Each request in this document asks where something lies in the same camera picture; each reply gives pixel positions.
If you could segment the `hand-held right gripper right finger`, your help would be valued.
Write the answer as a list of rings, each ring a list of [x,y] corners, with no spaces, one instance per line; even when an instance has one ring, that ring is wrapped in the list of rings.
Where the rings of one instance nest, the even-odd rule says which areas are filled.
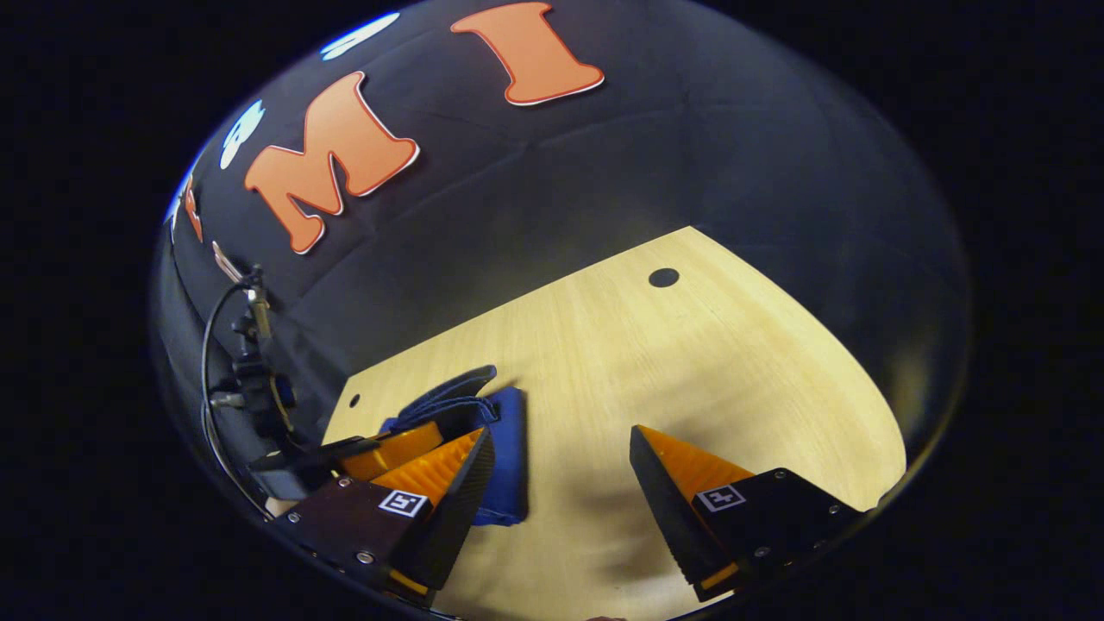
[[[701,602],[795,573],[861,517],[792,469],[752,473],[650,427],[631,428],[630,464],[675,565]]]

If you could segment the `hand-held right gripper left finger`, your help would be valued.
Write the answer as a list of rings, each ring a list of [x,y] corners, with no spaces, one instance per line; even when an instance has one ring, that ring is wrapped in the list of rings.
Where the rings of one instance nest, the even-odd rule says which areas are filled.
[[[493,473],[487,428],[371,480],[323,485],[273,530],[355,585],[429,606],[452,573]]]

